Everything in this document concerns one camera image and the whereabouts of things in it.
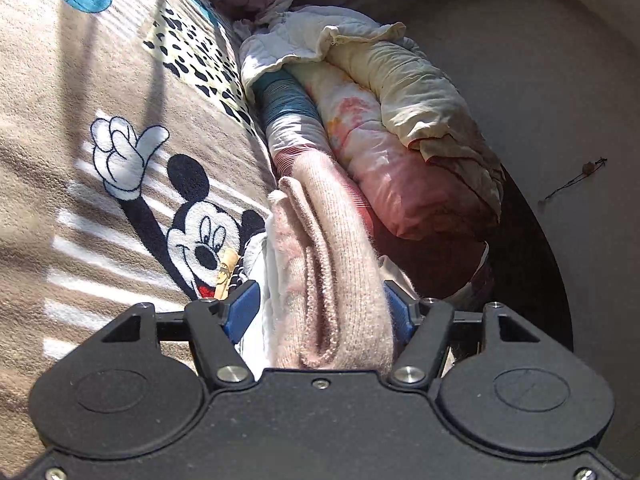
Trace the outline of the Mickey Mouse bed blanket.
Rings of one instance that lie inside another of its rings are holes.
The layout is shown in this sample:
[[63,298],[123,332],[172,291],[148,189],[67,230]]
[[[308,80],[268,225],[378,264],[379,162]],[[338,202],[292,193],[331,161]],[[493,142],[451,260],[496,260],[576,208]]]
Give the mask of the Mickey Mouse bed blanket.
[[137,302],[213,296],[272,185],[207,0],[1,0],[1,471],[36,379]]

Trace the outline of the beige knitted sweater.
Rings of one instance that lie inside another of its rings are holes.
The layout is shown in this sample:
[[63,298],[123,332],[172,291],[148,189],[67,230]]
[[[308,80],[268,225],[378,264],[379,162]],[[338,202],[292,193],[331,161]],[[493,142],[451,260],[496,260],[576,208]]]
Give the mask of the beige knitted sweater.
[[416,291],[372,247],[340,168],[304,151],[268,200],[271,365],[388,374],[398,343],[383,283]]

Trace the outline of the rolled cream floral quilt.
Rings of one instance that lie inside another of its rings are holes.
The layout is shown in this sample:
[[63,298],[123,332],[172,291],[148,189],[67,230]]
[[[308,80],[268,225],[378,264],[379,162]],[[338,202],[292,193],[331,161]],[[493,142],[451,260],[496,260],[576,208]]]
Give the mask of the rolled cream floral quilt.
[[404,24],[278,0],[233,28],[278,173],[292,174],[306,151],[327,154],[375,249],[419,294],[465,309],[485,301],[504,173]]

